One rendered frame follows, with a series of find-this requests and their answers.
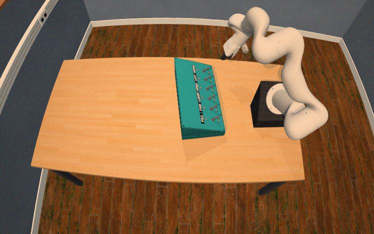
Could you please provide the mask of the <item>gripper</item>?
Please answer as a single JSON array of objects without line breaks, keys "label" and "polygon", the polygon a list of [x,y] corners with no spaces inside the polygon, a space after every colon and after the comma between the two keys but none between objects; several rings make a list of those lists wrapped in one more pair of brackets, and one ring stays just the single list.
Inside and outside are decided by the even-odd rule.
[{"label": "gripper", "polygon": [[241,48],[241,46],[238,46],[236,45],[232,39],[228,39],[226,41],[226,43],[223,45],[223,49],[224,49],[224,52],[222,54],[222,56],[220,57],[221,60],[225,60],[226,58],[227,59],[231,59],[233,58],[237,52],[239,51],[239,49]]}]

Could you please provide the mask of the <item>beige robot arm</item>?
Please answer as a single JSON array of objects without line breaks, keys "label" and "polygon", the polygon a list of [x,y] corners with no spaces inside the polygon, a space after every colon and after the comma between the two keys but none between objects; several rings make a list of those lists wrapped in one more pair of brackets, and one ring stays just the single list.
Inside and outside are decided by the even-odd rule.
[{"label": "beige robot arm", "polygon": [[253,35],[252,54],[260,64],[270,64],[286,55],[281,71],[283,83],[272,86],[266,95],[269,110],[285,116],[286,135],[297,141],[323,126],[328,120],[328,111],[310,92],[301,68],[305,48],[302,34],[286,27],[265,37],[270,18],[260,7],[249,9],[246,15],[232,15],[227,24],[235,31],[232,41],[244,53],[249,51],[246,41]]}]

